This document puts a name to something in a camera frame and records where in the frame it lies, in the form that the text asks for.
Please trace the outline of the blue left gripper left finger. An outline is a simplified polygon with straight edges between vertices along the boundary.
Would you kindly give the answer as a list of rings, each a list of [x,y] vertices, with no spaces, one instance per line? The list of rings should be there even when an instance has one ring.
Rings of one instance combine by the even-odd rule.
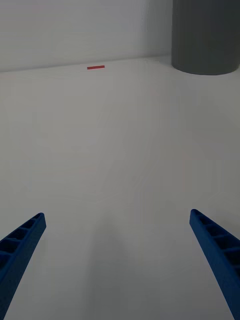
[[[40,212],[0,241],[0,319],[3,320],[47,227]]]

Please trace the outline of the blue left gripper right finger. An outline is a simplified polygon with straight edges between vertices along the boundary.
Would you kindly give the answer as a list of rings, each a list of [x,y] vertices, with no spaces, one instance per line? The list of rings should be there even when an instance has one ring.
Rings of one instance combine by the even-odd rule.
[[[233,318],[240,319],[240,240],[196,209],[189,224]]]

